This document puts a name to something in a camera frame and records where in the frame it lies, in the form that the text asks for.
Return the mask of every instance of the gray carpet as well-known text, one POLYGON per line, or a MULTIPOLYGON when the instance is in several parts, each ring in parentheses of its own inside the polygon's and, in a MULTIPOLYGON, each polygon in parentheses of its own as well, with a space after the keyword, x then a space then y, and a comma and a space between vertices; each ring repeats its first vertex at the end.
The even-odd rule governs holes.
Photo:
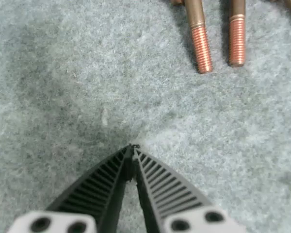
MULTIPOLYGON (((214 72, 199 75, 167 0, 0 0, 0 233, 129 142, 249 233, 291 233, 291 14, 248 1, 231 68, 226 2, 204 1, 214 72)), ((126 192, 119 232, 144 233, 126 192)))

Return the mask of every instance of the hole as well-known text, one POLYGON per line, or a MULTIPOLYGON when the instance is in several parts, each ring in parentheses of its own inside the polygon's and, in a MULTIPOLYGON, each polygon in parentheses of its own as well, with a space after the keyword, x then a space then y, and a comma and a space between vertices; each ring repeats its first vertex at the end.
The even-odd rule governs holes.
POLYGON ((48 217, 41 217, 36 219, 31 225, 32 232, 45 231, 50 226, 50 219, 48 217))
POLYGON ((68 228, 67 233, 84 233, 86 230, 86 224, 84 222, 75 222, 68 228))
POLYGON ((217 212, 208 212, 205 215, 207 222, 221 222, 223 221, 223 216, 217 212))
POLYGON ((174 220, 171 224, 171 229, 173 229, 175 232, 186 231, 189 228, 189 223, 182 219, 174 220))

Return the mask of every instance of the copper threads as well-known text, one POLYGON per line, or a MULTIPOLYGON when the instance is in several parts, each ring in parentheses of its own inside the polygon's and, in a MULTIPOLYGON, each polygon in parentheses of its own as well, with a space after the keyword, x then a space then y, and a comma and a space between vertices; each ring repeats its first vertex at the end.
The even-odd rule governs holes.
POLYGON ((211 72, 212 61, 205 26, 193 28, 192 38, 199 72, 200 73, 211 72))
POLYGON ((231 0, 229 21, 229 64, 242 67, 246 60, 245 0, 231 0))
POLYGON ((183 1, 192 31, 197 68, 204 74, 212 71, 212 61, 205 27, 204 10, 201 0, 183 1))

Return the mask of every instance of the copper screw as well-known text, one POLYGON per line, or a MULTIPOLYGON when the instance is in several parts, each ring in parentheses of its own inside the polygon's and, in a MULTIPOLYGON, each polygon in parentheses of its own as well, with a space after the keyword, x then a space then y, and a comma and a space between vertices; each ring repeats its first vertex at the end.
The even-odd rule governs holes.
POLYGON ((212 61, 208 44, 202 0, 171 0, 172 4, 186 7, 199 73, 212 71, 212 61))
POLYGON ((246 60, 245 0, 230 1, 229 64, 242 67, 246 60))

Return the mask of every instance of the gray plastic part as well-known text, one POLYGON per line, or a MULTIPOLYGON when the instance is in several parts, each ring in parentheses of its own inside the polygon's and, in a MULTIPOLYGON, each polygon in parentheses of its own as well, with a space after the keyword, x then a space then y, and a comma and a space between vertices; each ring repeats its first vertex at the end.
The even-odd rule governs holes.
POLYGON ((56 220, 53 225, 56 228, 51 228, 47 233, 74 233, 66 231, 67 225, 81 216, 95 219, 94 233, 116 233, 125 186, 132 179, 137 183, 148 233, 171 232, 169 224, 173 217, 184 217, 189 221, 192 228, 186 231, 193 229, 194 232, 206 230, 216 233, 218 223, 208 226, 204 220, 203 214, 208 208, 220 211, 224 216, 225 222, 220 223, 220 232, 244 232, 184 177, 142 152, 139 145, 128 145, 85 172, 46 208, 46 212, 33 212, 17 219, 8 233, 32 233, 28 231, 28 225, 37 213, 53 215, 54 219, 65 218, 56 220))
POLYGON ((165 233, 245 233, 246 228, 218 206, 204 206, 170 215, 164 222, 165 233))
POLYGON ((89 215, 81 214, 69 214, 69 213, 60 213, 52 211, 31 211, 26 213, 23 216, 18 217, 13 225, 10 227, 7 233, 69 233, 69 228, 75 226, 74 224, 84 224, 84 231, 76 231, 76 229, 70 229, 70 232, 82 232, 82 233, 97 233, 96 223, 93 217, 89 215), (48 226, 41 231, 37 229, 36 231, 32 230, 32 225, 39 219, 47 218, 49 219, 48 226))
POLYGON ((191 183, 158 159, 134 149, 133 164, 148 232, 163 232, 163 221, 211 202, 191 183))

